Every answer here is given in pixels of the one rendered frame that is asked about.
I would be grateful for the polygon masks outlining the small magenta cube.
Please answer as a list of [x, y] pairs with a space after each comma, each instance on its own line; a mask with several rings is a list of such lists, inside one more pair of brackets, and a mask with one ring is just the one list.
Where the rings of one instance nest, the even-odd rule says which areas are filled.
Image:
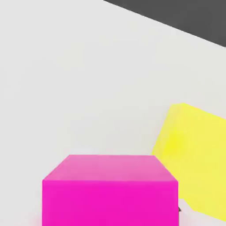
[[178, 181], [153, 155], [78, 155], [42, 181], [42, 226], [179, 226]]

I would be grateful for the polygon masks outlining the large yellow box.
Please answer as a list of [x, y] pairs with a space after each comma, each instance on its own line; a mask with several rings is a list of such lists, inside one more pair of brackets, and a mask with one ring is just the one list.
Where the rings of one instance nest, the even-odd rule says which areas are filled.
[[178, 180], [180, 199], [226, 222], [226, 119], [173, 104], [152, 154]]

